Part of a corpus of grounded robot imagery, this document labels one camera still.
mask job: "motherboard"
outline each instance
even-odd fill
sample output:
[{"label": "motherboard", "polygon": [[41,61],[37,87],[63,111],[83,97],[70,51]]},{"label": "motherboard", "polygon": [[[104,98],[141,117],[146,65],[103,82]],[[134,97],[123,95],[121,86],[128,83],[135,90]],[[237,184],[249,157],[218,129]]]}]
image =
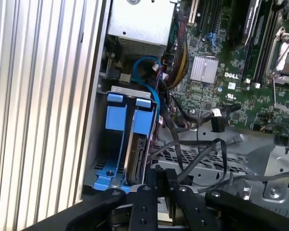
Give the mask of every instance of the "motherboard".
[{"label": "motherboard", "polygon": [[[283,73],[289,72],[289,1],[182,0],[179,10],[188,20],[190,61],[172,94],[186,113],[201,117],[238,103],[242,108],[230,115],[228,125],[286,135],[281,126],[266,126],[289,129],[289,82],[279,82],[289,77]],[[242,35],[244,22],[250,25]],[[280,30],[283,38],[276,42]],[[208,71],[216,71],[216,78],[208,78]]]}]

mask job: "ribbed metal side panel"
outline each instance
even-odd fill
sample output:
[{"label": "ribbed metal side panel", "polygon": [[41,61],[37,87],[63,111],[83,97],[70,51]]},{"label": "ribbed metal side panel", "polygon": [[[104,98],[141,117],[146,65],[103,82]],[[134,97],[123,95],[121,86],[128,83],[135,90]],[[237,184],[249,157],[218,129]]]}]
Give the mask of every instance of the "ribbed metal side panel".
[{"label": "ribbed metal side panel", "polygon": [[102,2],[0,0],[0,231],[75,202]]}]

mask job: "cpu socket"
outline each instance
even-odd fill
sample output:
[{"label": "cpu socket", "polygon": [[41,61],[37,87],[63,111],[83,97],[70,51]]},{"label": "cpu socket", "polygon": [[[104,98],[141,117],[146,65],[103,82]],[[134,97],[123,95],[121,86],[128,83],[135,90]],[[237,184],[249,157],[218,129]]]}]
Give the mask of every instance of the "cpu socket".
[{"label": "cpu socket", "polygon": [[289,33],[283,27],[276,34],[266,68],[273,84],[274,106],[289,114],[289,108],[276,101],[276,86],[289,85]]}]

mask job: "silver heatsink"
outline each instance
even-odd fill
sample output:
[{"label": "silver heatsink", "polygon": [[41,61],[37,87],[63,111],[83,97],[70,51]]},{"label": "silver heatsink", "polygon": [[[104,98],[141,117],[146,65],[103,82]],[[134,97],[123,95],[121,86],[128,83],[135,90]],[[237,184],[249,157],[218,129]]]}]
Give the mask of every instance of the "silver heatsink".
[{"label": "silver heatsink", "polygon": [[119,42],[124,49],[126,55],[152,55],[160,57],[163,55],[166,46],[159,46],[155,44],[149,44],[145,42],[139,42],[134,40],[129,40],[125,38],[119,38]]},{"label": "silver heatsink", "polygon": [[190,79],[210,84],[215,83],[217,68],[218,60],[215,57],[195,56]]}]

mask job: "yellow wire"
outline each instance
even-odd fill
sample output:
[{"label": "yellow wire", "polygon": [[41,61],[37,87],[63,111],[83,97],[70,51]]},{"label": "yellow wire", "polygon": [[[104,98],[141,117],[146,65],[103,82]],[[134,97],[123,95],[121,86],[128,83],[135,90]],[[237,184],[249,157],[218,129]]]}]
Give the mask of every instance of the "yellow wire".
[{"label": "yellow wire", "polygon": [[180,81],[182,80],[182,78],[183,78],[182,75],[183,75],[183,71],[184,71],[184,66],[185,66],[186,60],[187,60],[187,56],[186,56],[186,45],[185,45],[184,46],[184,53],[183,53],[183,57],[182,57],[182,62],[181,62],[181,66],[180,66],[178,75],[175,78],[174,83],[169,87],[170,89],[172,89],[175,86],[177,86],[180,83]]}]

